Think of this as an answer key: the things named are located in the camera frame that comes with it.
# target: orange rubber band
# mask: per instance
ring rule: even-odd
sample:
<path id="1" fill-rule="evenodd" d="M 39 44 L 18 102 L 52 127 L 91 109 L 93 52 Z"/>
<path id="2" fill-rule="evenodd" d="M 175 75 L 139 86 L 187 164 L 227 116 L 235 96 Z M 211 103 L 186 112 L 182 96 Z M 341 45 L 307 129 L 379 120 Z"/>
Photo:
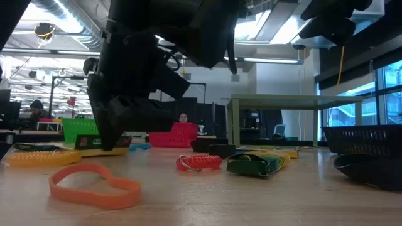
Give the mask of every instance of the orange rubber band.
<path id="1" fill-rule="evenodd" d="M 80 191 L 58 186 L 66 176 L 77 172 L 94 172 L 107 180 L 107 184 L 114 188 L 127 190 L 119 195 L 106 195 L 91 191 Z M 118 210 L 135 206 L 141 198 L 141 184 L 125 178 L 112 175 L 109 169 L 99 164 L 76 164 L 67 166 L 49 177 L 50 195 L 61 201 L 92 205 L 106 210 Z"/>

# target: ductwork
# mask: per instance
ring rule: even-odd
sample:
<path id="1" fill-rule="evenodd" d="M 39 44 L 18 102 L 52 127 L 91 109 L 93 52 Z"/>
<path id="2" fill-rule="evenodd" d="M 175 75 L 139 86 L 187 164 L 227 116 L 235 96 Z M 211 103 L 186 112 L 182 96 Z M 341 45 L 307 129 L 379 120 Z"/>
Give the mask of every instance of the ductwork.
<path id="1" fill-rule="evenodd" d="M 74 36 L 74 39 L 81 42 L 90 51 L 101 50 L 102 39 L 99 36 L 100 29 L 75 1 L 32 0 L 31 2 L 36 7 L 54 15 L 54 17 L 62 21 L 68 22 L 68 20 L 70 19 L 75 19 L 81 25 L 81 27 L 83 27 L 83 30 L 80 33 L 76 34 L 77 36 Z"/>

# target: robotic claw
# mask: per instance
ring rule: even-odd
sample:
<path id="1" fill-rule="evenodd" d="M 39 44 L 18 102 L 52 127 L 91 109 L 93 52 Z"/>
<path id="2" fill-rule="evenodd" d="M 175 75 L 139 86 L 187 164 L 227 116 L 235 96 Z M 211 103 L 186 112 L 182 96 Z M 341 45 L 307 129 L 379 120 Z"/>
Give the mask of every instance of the robotic claw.
<path id="1" fill-rule="evenodd" d="M 170 131 L 174 119 L 148 96 L 159 89 L 177 99 L 188 89 L 189 83 L 166 65 L 175 53 L 212 68 L 225 62 L 227 51 L 225 63 L 237 73 L 234 28 L 238 18 L 250 13 L 245 1 L 111 1 L 101 58 L 90 58 L 84 65 L 86 74 L 95 72 L 89 75 L 87 93 L 104 150 L 111 150 L 124 131 Z M 313 19 L 300 36 L 322 35 L 344 45 L 356 28 L 348 19 L 353 10 L 365 10 L 371 3 L 312 0 L 301 17 Z M 161 46 L 155 35 L 175 46 Z"/>

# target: black wire basket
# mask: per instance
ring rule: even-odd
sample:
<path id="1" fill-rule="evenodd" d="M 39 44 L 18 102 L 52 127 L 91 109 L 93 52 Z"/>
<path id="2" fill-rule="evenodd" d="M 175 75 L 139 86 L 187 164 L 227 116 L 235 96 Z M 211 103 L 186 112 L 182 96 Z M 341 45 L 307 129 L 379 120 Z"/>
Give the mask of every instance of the black wire basket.
<path id="1" fill-rule="evenodd" d="M 328 147 L 337 154 L 402 158 L 402 125 L 323 127 Z"/>

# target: red coiled cord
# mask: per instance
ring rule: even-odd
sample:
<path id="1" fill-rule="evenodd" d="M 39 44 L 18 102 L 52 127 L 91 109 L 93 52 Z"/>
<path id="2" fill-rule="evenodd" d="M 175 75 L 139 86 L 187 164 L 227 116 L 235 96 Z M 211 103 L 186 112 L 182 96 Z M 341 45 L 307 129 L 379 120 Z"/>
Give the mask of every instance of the red coiled cord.
<path id="1" fill-rule="evenodd" d="M 200 171 L 207 168 L 219 168 L 222 160 L 219 156 L 209 156 L 196 154 L 193 156 L 179 156 L 176 160 L 176 166 L 180 170 Z"/>

